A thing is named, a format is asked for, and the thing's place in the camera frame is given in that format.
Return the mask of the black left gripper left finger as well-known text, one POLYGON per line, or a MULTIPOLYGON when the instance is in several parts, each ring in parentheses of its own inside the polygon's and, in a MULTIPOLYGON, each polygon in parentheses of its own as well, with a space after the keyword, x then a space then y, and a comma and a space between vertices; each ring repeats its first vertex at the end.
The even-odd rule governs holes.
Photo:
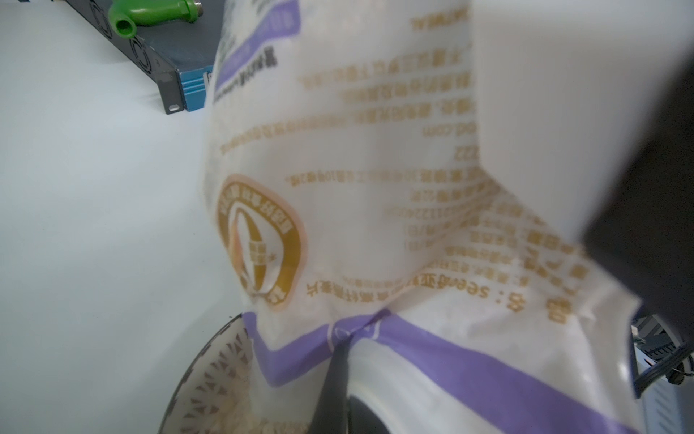
POLYGON ((362 401, 350 397, 348 356, 351 340, 334 349, 316 411, 309 425, 310 434, 387 434, 381 419, 362 401))

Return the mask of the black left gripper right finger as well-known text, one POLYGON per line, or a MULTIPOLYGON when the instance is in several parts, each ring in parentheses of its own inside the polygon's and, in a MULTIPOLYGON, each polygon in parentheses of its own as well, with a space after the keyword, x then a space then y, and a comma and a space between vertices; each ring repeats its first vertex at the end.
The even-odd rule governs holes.
POLYGON ((593 260, 692 340, 692 61, 668 83, 639 145, 583 242, 593 260))

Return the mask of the white purple oats bag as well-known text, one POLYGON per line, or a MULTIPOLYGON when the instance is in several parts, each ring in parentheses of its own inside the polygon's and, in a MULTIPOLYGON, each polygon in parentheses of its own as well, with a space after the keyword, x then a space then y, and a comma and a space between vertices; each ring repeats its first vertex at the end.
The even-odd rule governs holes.
POLYGON ((229 1, 204 198, 252 412, 334 349, 389 433, 644 433, 641 298, 583 238, 693 62, 690 1, 229 1))

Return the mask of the patterned breakfast bowl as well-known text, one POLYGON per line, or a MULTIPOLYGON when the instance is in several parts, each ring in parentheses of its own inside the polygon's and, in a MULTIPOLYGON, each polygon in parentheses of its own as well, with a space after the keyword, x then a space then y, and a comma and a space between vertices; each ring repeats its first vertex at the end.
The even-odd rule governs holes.
POLYGON ((243 320, 236 316, 204 346, 168 404, 162 434, 305 433, 308 425, 255 415, 249 399, 253 355, 243 320))

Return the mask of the grey blue network switch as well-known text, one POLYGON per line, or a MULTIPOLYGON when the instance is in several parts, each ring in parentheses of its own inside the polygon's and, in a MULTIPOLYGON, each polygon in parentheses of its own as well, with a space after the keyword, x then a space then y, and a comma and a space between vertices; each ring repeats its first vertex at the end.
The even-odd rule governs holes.
POLYGON ((140 27, 133 39, 118 36, 110 27, 107 14, 113 2, 68 4, 157 83, 166 113, 203 108, 222 35, 224 2, 201 1, 204 15, 195 23, 140 27))

